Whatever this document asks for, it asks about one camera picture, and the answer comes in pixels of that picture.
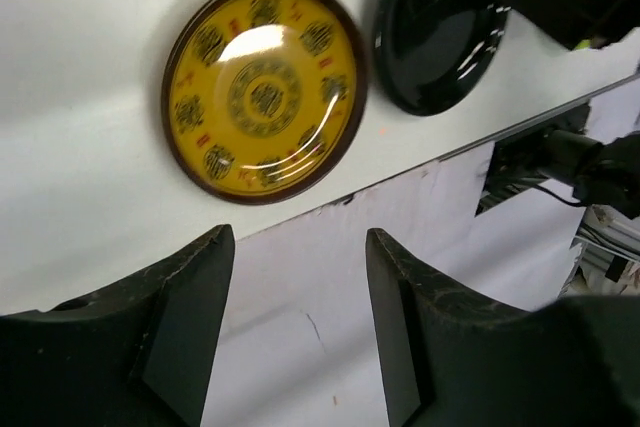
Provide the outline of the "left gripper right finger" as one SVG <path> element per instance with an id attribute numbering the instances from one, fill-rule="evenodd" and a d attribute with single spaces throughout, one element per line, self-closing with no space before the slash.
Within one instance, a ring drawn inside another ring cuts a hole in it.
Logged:
<path id="1" fill-rule="evenodd" d="M 563 297 L 526 312 L 414 257 L 382 229 L 366 269 L 393 426 L 635 426 L 639 301 Z"/>

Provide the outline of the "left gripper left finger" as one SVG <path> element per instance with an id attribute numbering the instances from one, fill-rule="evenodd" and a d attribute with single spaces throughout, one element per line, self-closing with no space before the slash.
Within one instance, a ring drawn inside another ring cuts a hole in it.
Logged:
<path id="1" fill-rule="evenodd" d="M 47 312 L 1 320 L 5 426 L 197 426 L 228 298 L 234 233 Z"/>

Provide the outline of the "black plate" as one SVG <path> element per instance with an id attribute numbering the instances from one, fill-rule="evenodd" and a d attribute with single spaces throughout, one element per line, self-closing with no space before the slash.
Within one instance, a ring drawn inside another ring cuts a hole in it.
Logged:
<path id="1" fill-rule="evenodd" d="M 495 0 L 379 0 L 373 60 L 385 94 L 413 116 L 457 105 L 489 68 L 508 11 Z"/>

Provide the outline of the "yellow patterned plate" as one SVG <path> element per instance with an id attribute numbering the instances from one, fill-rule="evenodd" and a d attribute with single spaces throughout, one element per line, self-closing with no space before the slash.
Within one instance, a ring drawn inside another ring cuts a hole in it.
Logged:
<path id="1" fill-rule="evenodd" d="M 208 0 L 169 54 L 160 115 L 192 182 L 265 205 L 340 162 L 367 92 L 363 40 L 338 0 Z"/>

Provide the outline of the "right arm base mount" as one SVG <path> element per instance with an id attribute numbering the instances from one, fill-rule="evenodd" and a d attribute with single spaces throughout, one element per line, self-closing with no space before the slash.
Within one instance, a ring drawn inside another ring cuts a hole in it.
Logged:
<path id="1" fill-rule="evenodd" d="M 609 144 L 639 136 L 639 122 L 626 110 L 582 104 L 492 144 L 471 234 L 481 268 L 473 284 L 526 308 L 566 292 L 638 294 L 639 215 L 580 206 L 570 186 L 535 170 L 540 143 L 555 131 Z"/>

